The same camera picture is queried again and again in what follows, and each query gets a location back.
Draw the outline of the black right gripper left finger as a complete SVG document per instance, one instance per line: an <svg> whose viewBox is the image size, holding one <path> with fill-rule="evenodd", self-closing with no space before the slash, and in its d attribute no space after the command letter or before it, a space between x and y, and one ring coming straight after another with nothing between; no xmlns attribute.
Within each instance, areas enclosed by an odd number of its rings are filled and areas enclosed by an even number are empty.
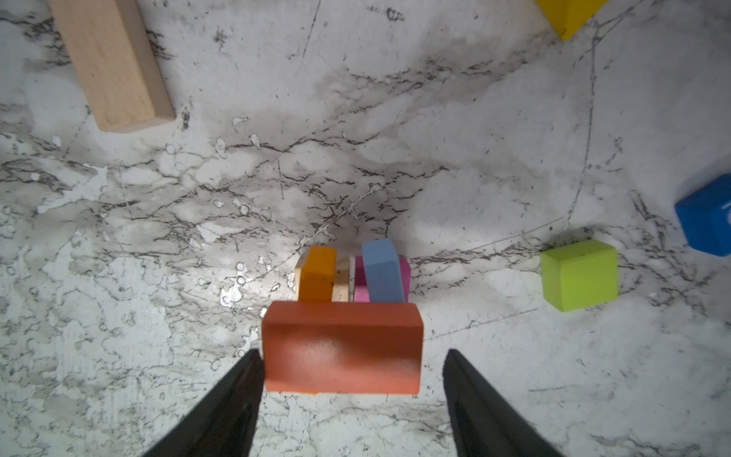
<svg viewBox="0 0 731 457"><path fill-rule="evenodd" d="M265 366L250 350L148 456L248 456L264 390Z"/></svg>

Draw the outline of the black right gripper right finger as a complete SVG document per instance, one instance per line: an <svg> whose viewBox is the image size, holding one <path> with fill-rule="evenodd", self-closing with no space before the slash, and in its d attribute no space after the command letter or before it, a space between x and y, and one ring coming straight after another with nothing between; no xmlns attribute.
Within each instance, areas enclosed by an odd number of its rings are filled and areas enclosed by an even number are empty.
<svg viewBox="0 0 731 457"><path fill-rule="evenodd" d="M459 456L558 456L458 350L443 368L450 424Z"/></svg>

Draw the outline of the red wooden block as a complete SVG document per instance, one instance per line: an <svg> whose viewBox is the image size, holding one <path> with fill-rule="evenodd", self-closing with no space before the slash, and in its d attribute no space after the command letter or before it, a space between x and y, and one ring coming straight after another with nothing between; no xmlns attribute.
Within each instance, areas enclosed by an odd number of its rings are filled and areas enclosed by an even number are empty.
<svg viewBox="0 0 731 457"><path fill-rule="evenodd" d="M266 388L416 395L424 331L411 303L274 302L262 321Z"/></svg>

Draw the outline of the orange wooden block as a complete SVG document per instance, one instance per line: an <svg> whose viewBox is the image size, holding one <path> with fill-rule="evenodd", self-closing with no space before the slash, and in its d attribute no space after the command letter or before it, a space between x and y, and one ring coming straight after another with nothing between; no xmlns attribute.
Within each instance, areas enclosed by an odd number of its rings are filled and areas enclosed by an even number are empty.
<svg viewBox="0 0 731 457"><path fill-rule="evenodd" d="M308 250L300 270L300 302L331 301L336 274L337 251L313 246Z"/></svg>

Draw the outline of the lime green wooden block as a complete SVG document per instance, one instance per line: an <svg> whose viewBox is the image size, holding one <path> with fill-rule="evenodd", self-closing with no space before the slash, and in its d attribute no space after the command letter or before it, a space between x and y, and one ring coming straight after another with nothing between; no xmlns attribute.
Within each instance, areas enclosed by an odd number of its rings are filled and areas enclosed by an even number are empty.
<svg viewBox="0 0 731 457"><path fill-rule="evenodd" d="M540 254L544 299L560 312L614 301L619 296L618 251L586 240Z"/></svg>

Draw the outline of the magenta wooden cube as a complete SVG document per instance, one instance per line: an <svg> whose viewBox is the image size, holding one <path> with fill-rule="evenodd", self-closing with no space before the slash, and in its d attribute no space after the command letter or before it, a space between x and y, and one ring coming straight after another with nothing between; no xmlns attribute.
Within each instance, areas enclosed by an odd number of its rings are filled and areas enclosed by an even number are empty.
<svg viewBox="0 0 731 457"><path fill-rule="evenodd" d="M400 257L400 269L405 295L405 302L409 302L409 290L411 281L411 267L409 261L405 257ZM354 275L354 293L353 301L355 303L369 303L369 289L367 288L367 276L365 273L363 257L360 255L355 257L355 275Z"/></svg>

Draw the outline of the light blue wooden block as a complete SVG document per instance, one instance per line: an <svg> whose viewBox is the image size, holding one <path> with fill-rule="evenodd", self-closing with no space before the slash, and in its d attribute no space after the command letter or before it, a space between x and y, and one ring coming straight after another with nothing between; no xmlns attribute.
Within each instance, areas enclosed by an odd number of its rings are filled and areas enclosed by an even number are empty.
<svg viewBox="0 0 731 457"><path fill-rule="evenodd" d="M386 239L362 244L369 299L374 303L405 303L400 257Z"/></svg>

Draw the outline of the blue number cube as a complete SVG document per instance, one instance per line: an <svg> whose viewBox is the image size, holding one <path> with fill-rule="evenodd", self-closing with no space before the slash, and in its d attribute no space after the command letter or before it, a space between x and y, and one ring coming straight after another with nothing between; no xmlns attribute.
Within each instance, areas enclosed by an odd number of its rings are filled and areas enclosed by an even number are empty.
<svg viewBox="0 0 731 457"><path fill-rule="evenodd" d="M717 257L730 254L730 174L724 174L675 205L688 245Z"/></svg>

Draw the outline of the long natural wood block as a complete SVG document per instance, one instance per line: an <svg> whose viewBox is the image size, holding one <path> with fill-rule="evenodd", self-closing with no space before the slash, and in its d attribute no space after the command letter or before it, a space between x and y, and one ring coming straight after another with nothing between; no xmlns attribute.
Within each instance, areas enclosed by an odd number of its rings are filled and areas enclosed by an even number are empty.
<svg viewBox="0 0 731 457"><path fill-rule="evenodd" d="M133 133L175 119L135 1L49 2L97 127Z"/></svg>

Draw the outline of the yellow wooden wedge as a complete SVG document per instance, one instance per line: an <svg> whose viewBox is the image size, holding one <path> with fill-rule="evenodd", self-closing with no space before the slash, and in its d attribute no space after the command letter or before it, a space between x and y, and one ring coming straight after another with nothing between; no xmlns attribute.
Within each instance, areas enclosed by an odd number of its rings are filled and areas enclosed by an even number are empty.
<svg viewBox="0 0 731 457"><path fill-rule="evenodd" d="M536 3L559 38L567 41L607 0L537 0Z"/></svg>

